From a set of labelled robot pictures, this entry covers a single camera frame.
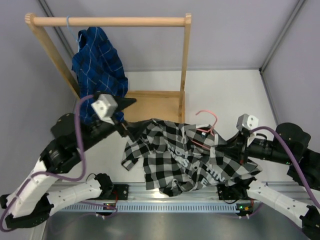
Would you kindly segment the pink wire hanger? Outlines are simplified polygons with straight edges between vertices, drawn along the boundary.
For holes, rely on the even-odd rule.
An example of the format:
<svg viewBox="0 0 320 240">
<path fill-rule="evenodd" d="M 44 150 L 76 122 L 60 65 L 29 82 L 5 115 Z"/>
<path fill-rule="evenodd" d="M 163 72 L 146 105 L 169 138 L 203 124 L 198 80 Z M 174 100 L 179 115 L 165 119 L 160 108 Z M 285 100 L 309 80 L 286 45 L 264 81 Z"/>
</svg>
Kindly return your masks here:
<svg viewBox="0 0 320 240">
<path fill-rule="evenodd" d="M 205 134 L 209 134 L 209 135 L 211 135 L 211 136 L 215 136 L 215 133 L 214 133 L 214 128 L 215 128 L 215 126 L 216 126 L 216 124 L 217 124 L 217 122 L 218 122 L 218 117 L 217 117 L 217 115 L 214 113 L 214 112 L 212 112 L 212 111 L 210 111 L 210 110 L 207 110 L 207 109 L 201 109 L 201 110 L 199 110 L 195 115 L 196 116 L 198 116 L 199 114 L 201 114 L 201 113 L 208 113 L 208 114 L 210 114 L 211 116 L 213 116 L 214 117 L 214 122 L 213 122 L 213 124 L 210 124 L 210 128 L 208 128 L 207 130 L 205 130 L 205 129 L 203 129 L 202 127 L 198 127 L 197 128 L 197 130 L 198 131 L 200 131 L 200 132 L 202 132 L 202 133 L 205 133 Z M 201 147 L 201 148 L 203 148 L 203 149 L 205 149 L 205 150 L 210 150 L 211 148 L 210 147 L 208 147 L 208 146 L 206 146 L 206 145 L 204 145 L 204 144 L 201 144 L 201 143 L 199 143 L 199 142 L 197 142 L 197 141 L 195 141 L 195 140 L 193 140 L 193 139 L 191 139 L 190 140 L 193 144 L 195 144 L 195 145 L 197 145 L 197 146 L 199 146 L 199 147 Z"/>
</svg>

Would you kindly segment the black white checkered shirt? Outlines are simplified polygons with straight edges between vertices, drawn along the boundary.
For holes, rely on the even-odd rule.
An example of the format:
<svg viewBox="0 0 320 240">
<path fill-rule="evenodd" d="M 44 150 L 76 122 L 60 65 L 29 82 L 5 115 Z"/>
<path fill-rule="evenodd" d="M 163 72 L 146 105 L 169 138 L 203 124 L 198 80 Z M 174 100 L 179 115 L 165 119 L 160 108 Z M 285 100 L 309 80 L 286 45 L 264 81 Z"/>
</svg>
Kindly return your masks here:
<svg viewBox="0 0 320 240">
<path fill-rule="evenodd" d="M 239 163 L 216 147 L 227 143 L 210 125 L 150 119 L 133 128 L 135 140 L 126 143 L 121 165 L 130 171 L 143 161 L 145 187 L 175 197 L 219 183 L 232 186 L 262 171 L 252 160 Z"/>
</svg>

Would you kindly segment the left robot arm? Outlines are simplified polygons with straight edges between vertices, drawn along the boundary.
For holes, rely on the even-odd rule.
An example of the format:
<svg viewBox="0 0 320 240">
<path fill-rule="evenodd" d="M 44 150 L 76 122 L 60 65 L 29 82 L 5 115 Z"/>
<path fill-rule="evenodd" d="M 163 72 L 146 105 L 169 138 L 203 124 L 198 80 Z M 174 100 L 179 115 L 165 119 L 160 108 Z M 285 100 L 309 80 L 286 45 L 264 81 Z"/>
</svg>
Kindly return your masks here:
<svg viewBox="0 0 320 240">
<path fill-rule="evenodd" d="M 63 115 L 51 128 L 54 139 L 40 154 L 28 177 L 12 193 L 0 197 L 0 230 L 34 228 L 73 204 L 106 200 L 114 184 L 105 173 L 84 181 L 85 152 L 113 133 L 135 140 L 145 121 L 120 122 L 117 113 L 136 103 L 135 98 L 106 93 L 81 98 L 74 113 Z"/>
</svg>

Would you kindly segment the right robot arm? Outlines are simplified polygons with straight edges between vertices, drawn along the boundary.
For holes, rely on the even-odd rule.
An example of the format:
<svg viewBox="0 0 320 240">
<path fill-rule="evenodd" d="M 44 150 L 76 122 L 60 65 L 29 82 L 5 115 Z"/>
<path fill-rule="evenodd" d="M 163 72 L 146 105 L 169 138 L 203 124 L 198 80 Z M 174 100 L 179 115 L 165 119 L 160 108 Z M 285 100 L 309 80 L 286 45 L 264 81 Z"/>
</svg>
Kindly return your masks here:
<svg viewBox="0 0 320 240">
<path fill-rule="evenodd" d="M 310 134 L 296 124 L 285 122 L 276 129 L 266 126 L 239 126 L 230 139 L 215 149 L 240 166 L 250 158 L 288 166 L 287 175 L 308 194 L 311 204 L 297 201 L 262 183 L 255 177 L 236 180 L 220 188 L 220 198 L 257 200 L 281 213 L 299 227 L 310 240 L 320 238 L 320 154 L 308 148 Z"/>
</svg>

